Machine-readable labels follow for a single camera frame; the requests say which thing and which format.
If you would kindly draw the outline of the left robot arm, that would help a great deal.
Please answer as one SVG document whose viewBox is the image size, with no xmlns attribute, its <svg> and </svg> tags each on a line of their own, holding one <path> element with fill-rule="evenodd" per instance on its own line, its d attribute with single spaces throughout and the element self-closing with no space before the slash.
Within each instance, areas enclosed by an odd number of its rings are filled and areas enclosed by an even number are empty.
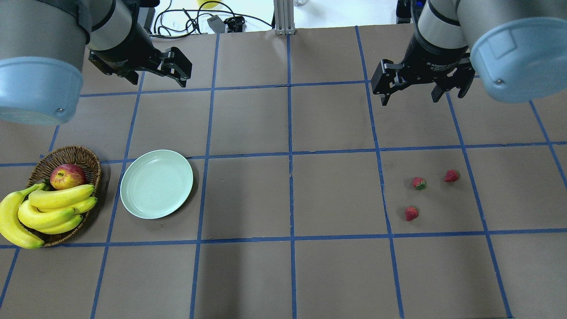
<svg viewBox="0 0 567 319">
<path fill-rule="evenodd" d="M 84 54 L 105 75 L 137 85 L 140 71 L 180 87 L 192 63 L 164 52 L 138 21 L 158 0 L 3 0 L 0 3 L 0 117 L 21 124 L 69 122 L 83 87 Z"/>
</svg>

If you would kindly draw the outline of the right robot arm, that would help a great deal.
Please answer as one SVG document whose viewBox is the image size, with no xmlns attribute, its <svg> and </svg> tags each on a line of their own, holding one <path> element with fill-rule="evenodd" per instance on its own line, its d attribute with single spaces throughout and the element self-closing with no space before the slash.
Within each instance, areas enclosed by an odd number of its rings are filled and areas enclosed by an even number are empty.
<svg viewBox="0 0 567 319">
<path fill-rule="evenodd" d="M 566 89 L 564 0 L 400 0 L 397 18 L 415 32 L 403 60 L 381 60 L 371 89 L 387 105 L 393 93 L 435 83 L 433 102 L 478 75 L 496 101 L 522 103 Z"/>
</svg>

